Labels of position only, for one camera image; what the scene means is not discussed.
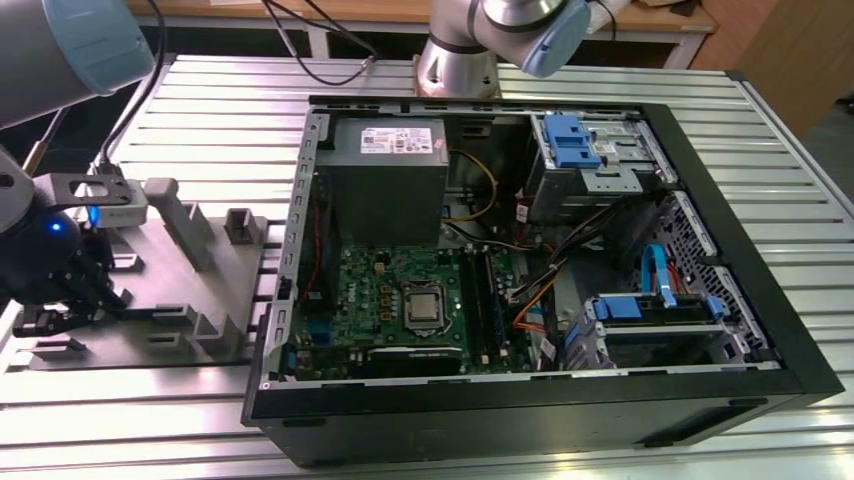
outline aluminum extrusion table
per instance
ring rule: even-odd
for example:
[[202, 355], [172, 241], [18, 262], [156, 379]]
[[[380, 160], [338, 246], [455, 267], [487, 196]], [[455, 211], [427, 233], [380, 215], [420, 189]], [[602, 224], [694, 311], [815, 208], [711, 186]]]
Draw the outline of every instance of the aluminum extrusion table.
[[[347, 60], [310, 61], [344, 76]], [[248, 367], [27, 371], [30, 341], [0, 353], [0, 472], [16, 479], [347, 475], [372, 478], [847, 478], [854, 471], [854, 207], [747, 83], [721, 72], [567, 68], [546, 80], [502, 67], [506, 98], [670, 105], [849, 391], [678, 449], [473, 459], [303, 472], [240, 425]], [[182, 56], [114, 158], [131, 178], [175, 177], [208, 217], [251, 207], [284, 236], [310, 94], [414, 96], [412, 64], [382, 62], [343, 88], [287, 59]], [[276, 248], [264, 266], [278, 265]], [[262, 275], [259, 293], [272, 294]], [[14, 315], [8, 309], [0, 332]], [[255, 309], [255, 320], [260, 307]], [[0, 344], [8, 333], [0, 333]]]

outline power supply label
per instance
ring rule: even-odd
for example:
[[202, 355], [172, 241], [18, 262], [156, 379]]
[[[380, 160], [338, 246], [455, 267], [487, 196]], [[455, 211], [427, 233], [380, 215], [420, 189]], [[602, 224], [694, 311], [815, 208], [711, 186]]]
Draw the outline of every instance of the power supply label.
[[433, 153], [429, 128], [366, 128], [362, 153]]

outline blue latch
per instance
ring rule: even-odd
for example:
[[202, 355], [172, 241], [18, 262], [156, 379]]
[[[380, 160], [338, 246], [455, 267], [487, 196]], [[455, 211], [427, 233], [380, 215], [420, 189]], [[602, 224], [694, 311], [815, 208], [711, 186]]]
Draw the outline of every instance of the blue latch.
[[590, 150], [590, 132], [575, 115], [546, 115], [545, 126], [557, 167], [597, 169], [602, 166], [602, 159]]
[[599, 297], [593, 300], [594, 320], [642, 318], [638, 300], [633, 295]]
[[719, 320], [721, 318], [723, 318], [723, 315], [726, 312], [723, 310], [723, 302], [721, 302], [721, 299], [714, 295], [709, 295], [706, 297], [706, 305], [709, 305], [709, 311], [711, 312], [711, 317], [715, 320]]
[[638, 300], [633, 296], [601, 297], [609, 306], [611, 318], [642, 318]]

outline floor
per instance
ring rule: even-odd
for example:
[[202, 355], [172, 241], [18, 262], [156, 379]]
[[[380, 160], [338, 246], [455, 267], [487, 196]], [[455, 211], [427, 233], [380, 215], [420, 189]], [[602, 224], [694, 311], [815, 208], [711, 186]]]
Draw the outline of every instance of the floor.
[[854, 199], [854, 111], [837, 104], [802, 140], [837, 185]]

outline metal bracket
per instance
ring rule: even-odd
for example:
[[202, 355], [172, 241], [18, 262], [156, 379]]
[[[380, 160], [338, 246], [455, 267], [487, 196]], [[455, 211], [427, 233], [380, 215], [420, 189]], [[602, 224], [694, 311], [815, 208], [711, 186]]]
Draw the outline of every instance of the metal bracket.
[[[70, 208], [127, 205], [131, 188], [119, 175], [78, 175], [48, 173], [32, 179], [35, 196], [43, 213], [56, 213]], [[94, 194], [78, 196], [80, 187], [90, 187]]]

